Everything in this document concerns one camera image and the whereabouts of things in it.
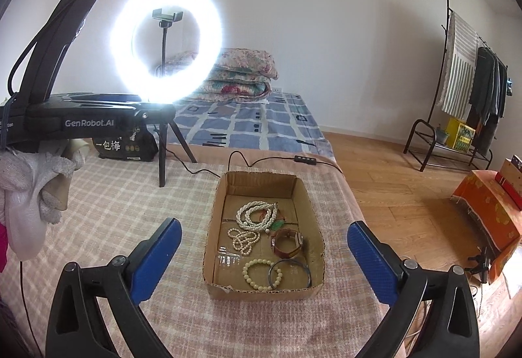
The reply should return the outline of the left hand in white glove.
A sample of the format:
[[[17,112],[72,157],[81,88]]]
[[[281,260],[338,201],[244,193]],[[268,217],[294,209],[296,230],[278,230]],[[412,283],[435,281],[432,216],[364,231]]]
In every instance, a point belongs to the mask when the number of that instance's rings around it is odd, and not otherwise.
[[[72,176],[88,153],[79,139],[44,142],[35,153],[1,152],[1,230],[20,261],[37,257],[48,226],[60,222]]]

